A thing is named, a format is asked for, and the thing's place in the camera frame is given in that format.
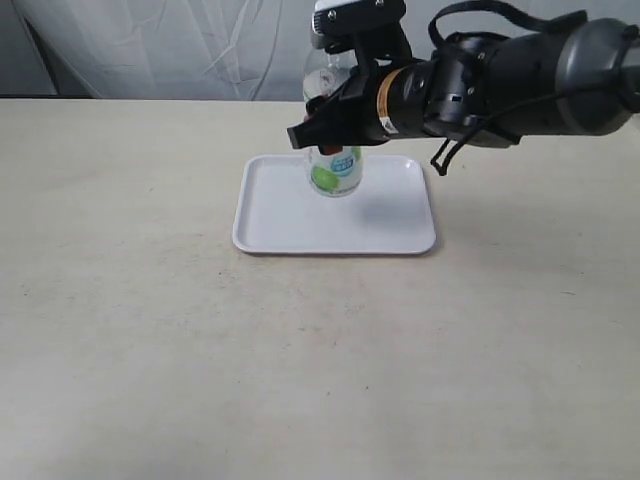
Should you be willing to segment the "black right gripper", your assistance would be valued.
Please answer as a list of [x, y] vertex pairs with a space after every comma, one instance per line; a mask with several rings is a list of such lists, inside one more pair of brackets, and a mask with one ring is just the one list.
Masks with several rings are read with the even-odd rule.
[[318, 147], [335, 155], [341, 146], [378, 146], [391, 140], [441, 138], [442, 131], [428, 112], [435, 92], [436, 64], [411, 63], [379, 69], [360, 95], [352, 88], [361, 79], [350, 77], [328, 98], [306, 103], [303, 121], [286, 129], [291, 147]]

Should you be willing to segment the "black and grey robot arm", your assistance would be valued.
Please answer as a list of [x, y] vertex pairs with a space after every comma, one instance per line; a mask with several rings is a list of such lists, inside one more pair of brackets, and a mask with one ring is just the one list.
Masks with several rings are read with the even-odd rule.
[[288, 129], [296, 149], [441, 138], [449, 163], [466, 146], [527, 136], [604, 136], [639, 110], [639, 30], [615, 19], [506, 38], [454, 33], [427, 59], [358, 56], [349, 79]]

